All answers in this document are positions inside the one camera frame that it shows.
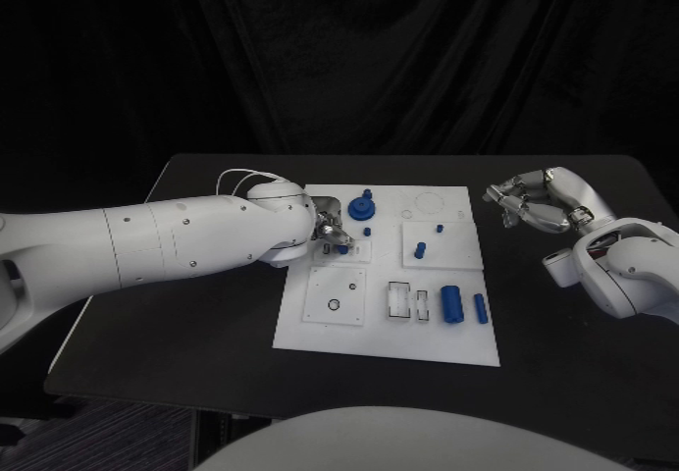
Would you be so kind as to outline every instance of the black table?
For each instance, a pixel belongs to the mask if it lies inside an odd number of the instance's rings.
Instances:
[[[300,184],[467,186],[500,368],[272,349],[285,270],[255,263],[98,295],[48,391],[274,418],[353,405],[420,407],[593,450],[679,460],[679,326],[644,315],[616,320],[580,286],[558,288],[541,259],[572,246],[574,234],[545,235],[526,225],[506,230],[499,207],[481,200],[489,183],[551,166],[585,177],[618,217],[679,229],[642,164],[626,156],[183,154],[148,198],[212,194],[219,172],[242,167]]]

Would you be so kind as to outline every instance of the peg board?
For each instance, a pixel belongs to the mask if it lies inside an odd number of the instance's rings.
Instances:
[[[370,220],[355,221],[347,215],[346,207],[365,188],[372,190],[376,212]],[[343,259],[323,255],[323,240],[310,242],[307,255],[288,267],[272,347],[499,366],[481,251],[467,188],[310,184],[306,190],[311,196],[333,196],[339,199],[343,229],[360,240],[363,250],[359,256]],[[421,268],[414,266],[417,259],[412,259],[411,252],[415,252],[415,247],[405,247],[412,236],[412,231],[408,230],[405,237],[405,223],[415,227],[417,238],[424,238],[421,241],[427,243],[422,259],[427,262],[421,264]],[[443,233],[435,231],[438,224],[444,226]],[[363,235],[365,228],[370,228],[370,236]],[[443,254],[444,250],[451,255],[443,258],[441,263],[432,263],[434,254]],[[458,265],[458,261],[464,260],[473,260],[474,263]],[[324,267],[324,276],[319,286],[316,281],[310,286],[310,274],[319,267]],[[360,271],[360,277],[365,277],[360,280],[365,282],[365,287],[360,286],[362,310],[356,307],[356,296],[360,294],[349,287],[355,284],[346,282],[353,276],[350,272],[356,270]],[[409,303],[414,315],[409,320],[389,319],[389,282],[411,285]],[[460,324],[443,321],[441,288],[447,285],[458,286],[461,291],[464,322]],[[324,290],[329,302],[323,298]],[[415,317],[420,290],[427,291],[427,322],[418,321]],[[481,293],[486,298],[487,324],[479,323],[476,293]],[[323,319],[333,313],[347,318],[345,306],[350,306],[352,313],[359,313],[350,318],[353,325],[324,323]]]

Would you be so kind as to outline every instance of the black curtain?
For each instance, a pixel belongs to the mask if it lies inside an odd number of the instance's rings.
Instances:
[[[676,198],[678,20],[667,0],[4,2],[0,208],[137,202],[177,152],[629,153]]]

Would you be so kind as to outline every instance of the blue object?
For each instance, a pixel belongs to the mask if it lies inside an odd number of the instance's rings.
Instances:
[[[443,320],[448,324],[464,321],[463,299],[460,298],[458,287],[441,288]]]
[[[349,203],[349,216],[356,221],[366,221],[375,216],[375,203],[372,202],[372,191],[363,190],[363,195]]]
[[[427,250],[427,244],[424,242],[417,243],[415,258],[424,258],[424,251]]]
[[[477,305],[479,323],[489,323],[489,314],[486,313],[486,302],[481,294],[474,294],[474,304]]]

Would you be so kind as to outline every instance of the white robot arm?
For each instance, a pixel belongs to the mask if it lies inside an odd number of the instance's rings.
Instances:
[[[310,239],[352,246],[340,202],[291,182],[55,214],[0,215],[0,352],[58,309],[114,289],[193,278],[257,260],[284,267]]]
[[[484,201],[503,208],[506,227],[519,219],[546,233],[574,229],[581,237],[543,265],[564,288],[582,286],[617,318],[646,313],[679,324],[679,235],[642,219],[617,219],[584,179],[556,167],[492,185]]]

